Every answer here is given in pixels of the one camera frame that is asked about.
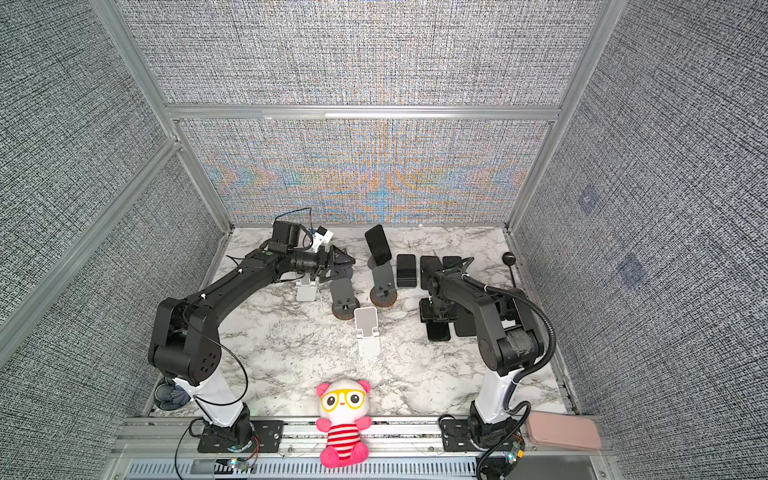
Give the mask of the black front phone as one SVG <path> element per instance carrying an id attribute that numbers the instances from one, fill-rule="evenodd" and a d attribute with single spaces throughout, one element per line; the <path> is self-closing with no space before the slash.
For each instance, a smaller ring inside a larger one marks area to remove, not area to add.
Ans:
<path id="1" fill-rule="evenodd" d="M 474 315 L 461 311 L 454 321 L 454 329 L 458 337 L 474 337 L 477 335 Z"/>

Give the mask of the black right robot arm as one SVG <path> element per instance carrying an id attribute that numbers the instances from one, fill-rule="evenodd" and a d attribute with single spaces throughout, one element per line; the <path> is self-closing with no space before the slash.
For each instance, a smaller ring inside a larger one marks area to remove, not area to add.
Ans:
<path id="1" fill-rule="evenodd" d="M 428 339 L 451 339 L 450 324 L 460 337 L 474 337 L 486 372 L 480 393 L 470 404 L 470 439 L 492 447 L 516 426 L 510 406 L 521 380 L 546 366 L 557 345 L 551 321 L 517 288 L 488 285 L 466 273 L 469 259 L 443 264 L 436 256 L 420 259 L 420 320 Z"/>

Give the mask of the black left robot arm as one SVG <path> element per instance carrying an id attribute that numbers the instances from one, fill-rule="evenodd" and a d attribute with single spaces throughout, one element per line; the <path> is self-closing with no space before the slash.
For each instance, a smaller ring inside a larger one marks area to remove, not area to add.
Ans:
<path id="1" fill-rule="evenodd" d="M 220 369 L 226 347 L 219 327 L 258 290 L 277 284 L 287 273 L 334 287 L 351 284 L 355 259 L 328 240 L 328 230 L 276 220 L 272 235 L 247 253 L 213 284 L 182 299 L 167 298 L 157 307 L 148 362 L 173 380 L 203 411 L 204 432 L 225 450 L 253 446 L 250 411 Z"/>

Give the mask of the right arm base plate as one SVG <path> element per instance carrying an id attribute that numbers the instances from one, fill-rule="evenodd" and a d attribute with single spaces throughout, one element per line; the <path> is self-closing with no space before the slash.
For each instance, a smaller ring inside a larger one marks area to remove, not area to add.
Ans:
<path id="1" fill-rule="evenodd" d="M 457 419 L 452 415 L 438 418 L 443 450 L 448 453 L 479 452 L 481 450 L 471 438 L 467 419 Z"/>

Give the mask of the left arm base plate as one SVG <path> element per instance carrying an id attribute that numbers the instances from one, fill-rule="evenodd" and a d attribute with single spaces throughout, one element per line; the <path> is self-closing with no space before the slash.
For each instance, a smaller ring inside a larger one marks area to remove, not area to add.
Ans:
<path id="1" fill-rule="evenodd" d="M 251 420 L 250 426 L 239 422 L 230 427 L 204 424 L 198 436 L 199 453 L 245 454 L 277 453 L 283 437 L 285 423 L 280 420 Z"/>

